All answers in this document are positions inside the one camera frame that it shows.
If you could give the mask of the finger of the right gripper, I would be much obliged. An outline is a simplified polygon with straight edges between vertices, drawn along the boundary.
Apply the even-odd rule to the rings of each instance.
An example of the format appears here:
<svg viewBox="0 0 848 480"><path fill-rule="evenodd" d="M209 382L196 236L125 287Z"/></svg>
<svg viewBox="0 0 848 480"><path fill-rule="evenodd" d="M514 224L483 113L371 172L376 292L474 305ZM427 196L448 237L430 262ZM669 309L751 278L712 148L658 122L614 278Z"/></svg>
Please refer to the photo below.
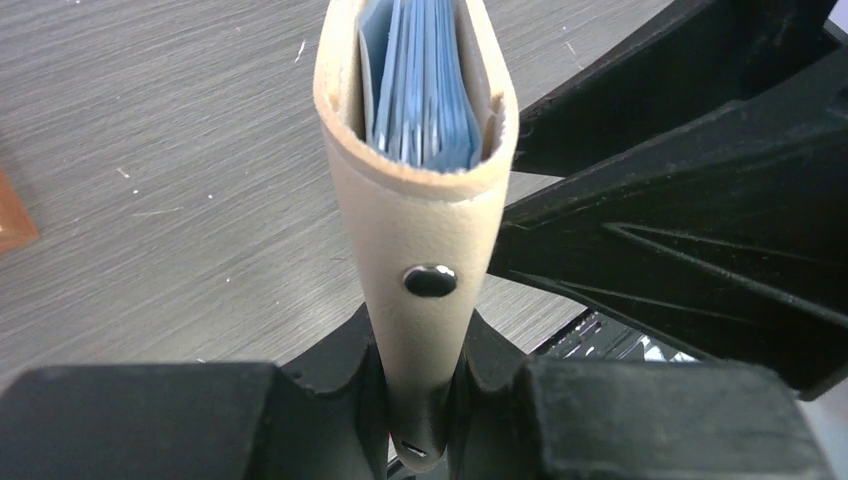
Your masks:
<svg viewBox="0 0 848 480"><path fill-rule="evenodd" d="M847 51L511 205L493 275L808 399L847 376Z"/></svg>
<svg viewBox="0 0 848 480"><path fill-rule="evenodd" d="M525 108L513 168L566 177L754 98L836 47L835 0L678 0Z"/></svg>

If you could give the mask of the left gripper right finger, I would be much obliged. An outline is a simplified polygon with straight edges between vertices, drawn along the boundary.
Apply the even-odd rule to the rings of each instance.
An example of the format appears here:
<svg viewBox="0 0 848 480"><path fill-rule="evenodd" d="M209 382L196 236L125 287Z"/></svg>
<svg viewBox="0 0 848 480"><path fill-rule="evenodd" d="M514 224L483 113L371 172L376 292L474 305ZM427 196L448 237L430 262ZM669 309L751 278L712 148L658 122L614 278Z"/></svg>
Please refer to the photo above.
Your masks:
<svg viewBox="0 0 848 480"><path fill-rule="evenodd" d="M734 362L523 353L474 315L453 383L454 479L829 479L790 391Z"/></svg>

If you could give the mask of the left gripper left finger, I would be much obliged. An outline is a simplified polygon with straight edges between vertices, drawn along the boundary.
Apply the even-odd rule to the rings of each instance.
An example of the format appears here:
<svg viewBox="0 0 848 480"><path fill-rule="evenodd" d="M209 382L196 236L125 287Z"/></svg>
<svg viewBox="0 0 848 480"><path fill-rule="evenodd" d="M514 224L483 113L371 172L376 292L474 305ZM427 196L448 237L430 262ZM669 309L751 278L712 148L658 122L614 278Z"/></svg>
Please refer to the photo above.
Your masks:
<svg viewBox="0 0 848 480"><path fill-rule="evenodd" d="M383 479L365 308L297 358L50 366L1 397L5 479Z"/></svg>

